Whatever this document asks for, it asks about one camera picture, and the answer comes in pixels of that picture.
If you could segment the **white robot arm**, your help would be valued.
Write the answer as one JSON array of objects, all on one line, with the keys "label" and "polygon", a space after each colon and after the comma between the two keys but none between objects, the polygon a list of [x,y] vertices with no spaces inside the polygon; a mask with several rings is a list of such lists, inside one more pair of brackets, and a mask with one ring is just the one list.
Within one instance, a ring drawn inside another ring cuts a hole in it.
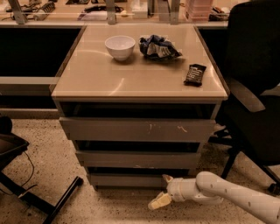
[{"label": "white robot arm", "polygon": [[201,171],[195,178],[173,178],[163,175],[167,183],[149,204],[150,210],[169,205],[172,201],[193,200],[202,205],[217,205],[224,199],[255,216],[265,224],[280,224],[280,199],[226,181],[209,171]]}]

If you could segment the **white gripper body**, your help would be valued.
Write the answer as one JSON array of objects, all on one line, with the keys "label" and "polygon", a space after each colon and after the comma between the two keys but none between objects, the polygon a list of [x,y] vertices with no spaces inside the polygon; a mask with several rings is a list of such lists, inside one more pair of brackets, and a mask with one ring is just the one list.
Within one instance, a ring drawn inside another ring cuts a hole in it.
[{"label": "white gripper body", "polygon": [[176,202],[196,200],[200,195],[195,178],[174,178],[167,184],[167,192]]}]

